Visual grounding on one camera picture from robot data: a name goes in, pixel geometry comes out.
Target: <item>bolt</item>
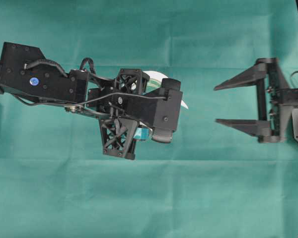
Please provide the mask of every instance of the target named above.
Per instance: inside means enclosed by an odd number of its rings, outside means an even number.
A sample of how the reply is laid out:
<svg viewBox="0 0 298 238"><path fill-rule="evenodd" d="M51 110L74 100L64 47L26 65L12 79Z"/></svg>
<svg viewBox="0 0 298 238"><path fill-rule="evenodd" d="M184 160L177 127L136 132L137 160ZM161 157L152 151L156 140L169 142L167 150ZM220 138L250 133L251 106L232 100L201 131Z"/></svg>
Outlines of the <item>bolt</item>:
<svg viewBox="0 0 298 238"><path fill-rule="evenodd" d="M278 104L278 102L277 102L276 100L270 100L269 102L270 102L271 104L273 104L273 105Z"/></svg>
<svg viewBox="0 0 298 238"><path fill-rule="evenodd" d="M269 116L270 117L273 117L273 116L275 116L276 115L276 113L273 111L273 109L271 109L270 111L269 111Z"/></svg>
<svg viewBox="0 0 298 238"><path fill-rule="evenodd" d="M272 86L269 86L269 87L266 89L266 91L267 91L268 93L271 93L271 92L273 91Z"/></svg>

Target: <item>blue sticker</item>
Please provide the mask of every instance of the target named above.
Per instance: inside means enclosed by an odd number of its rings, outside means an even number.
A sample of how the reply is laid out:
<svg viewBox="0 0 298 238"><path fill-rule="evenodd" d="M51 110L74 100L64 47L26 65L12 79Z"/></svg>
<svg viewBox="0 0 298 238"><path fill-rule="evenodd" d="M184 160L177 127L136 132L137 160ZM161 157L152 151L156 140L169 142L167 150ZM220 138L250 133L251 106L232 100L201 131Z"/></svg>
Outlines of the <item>blue sticker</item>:
<svg viewBox="0 0 298 238"><path fill-rule="evenodd" d="M36 85L38 85L38 84L39 84L39 79L38 79L38 78L31 78L31 79L30 79L30 84L31 84L32 86L36 86Z"/></svg>

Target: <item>black robotic arm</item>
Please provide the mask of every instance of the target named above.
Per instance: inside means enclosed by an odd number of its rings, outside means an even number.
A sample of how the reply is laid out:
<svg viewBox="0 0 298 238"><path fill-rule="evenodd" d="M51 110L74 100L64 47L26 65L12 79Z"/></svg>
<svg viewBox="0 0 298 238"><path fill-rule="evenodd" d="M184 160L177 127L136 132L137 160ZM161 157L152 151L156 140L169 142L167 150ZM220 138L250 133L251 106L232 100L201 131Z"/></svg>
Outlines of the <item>black robotic arm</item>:
<svg viewBox="0 0 298 238"><path fill-rule="evenodd" d="M103 153L131 160L137 141L152 134L153 140L170 143L177 129L181 83L164 78L160 88L146 93L148 81L140 69L121 69L114 79L100 77L90 58L66 73L39 48L14 43L4 43L0 59L0 94L10 93L27 106L64 107L97 118ZM89 82L97 87L88 89Z"/></svg>

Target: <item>green fabric backdrop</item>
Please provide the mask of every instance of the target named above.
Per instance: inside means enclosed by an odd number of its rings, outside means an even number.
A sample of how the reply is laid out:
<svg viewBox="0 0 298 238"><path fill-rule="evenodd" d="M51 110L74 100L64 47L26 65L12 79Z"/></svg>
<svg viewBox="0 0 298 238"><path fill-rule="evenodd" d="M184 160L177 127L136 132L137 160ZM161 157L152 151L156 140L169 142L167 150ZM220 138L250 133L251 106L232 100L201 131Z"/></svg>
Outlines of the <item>green fabric backdrop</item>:
<svg viewBox="0 0 298 238"><path fill-rule="evenodd" d="M0 238L296 238L298 144L214 123L255 119L255 88L213 87L279 57L298 69L294 0L0 0L4 41L66 70L156 70L181 80L171 144L103 156L98 122L0 96Z"/></svg>

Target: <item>screw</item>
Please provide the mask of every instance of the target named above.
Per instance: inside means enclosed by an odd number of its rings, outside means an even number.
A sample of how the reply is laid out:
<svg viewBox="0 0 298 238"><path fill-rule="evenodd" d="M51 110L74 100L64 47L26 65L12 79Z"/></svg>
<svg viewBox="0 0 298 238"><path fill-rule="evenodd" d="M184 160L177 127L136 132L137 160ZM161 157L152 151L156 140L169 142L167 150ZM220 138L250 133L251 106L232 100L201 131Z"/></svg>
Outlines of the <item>screw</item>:
<svg viewBox="0 0 298 238"><path fill-rule="evenodd" d="M269 87L266 89L266 91L267 91L268 93L271 93L271 92L273 91L272 86L269 86Z"/></svg>
<svg viewBox="0 0 298 238"><path fill-rule="evenodd" d="M269 111L269 116L273 117L273 116L275 116L275 115L276 115L276 113L273 111L273 109L271 109L271 110Z"/></svg>

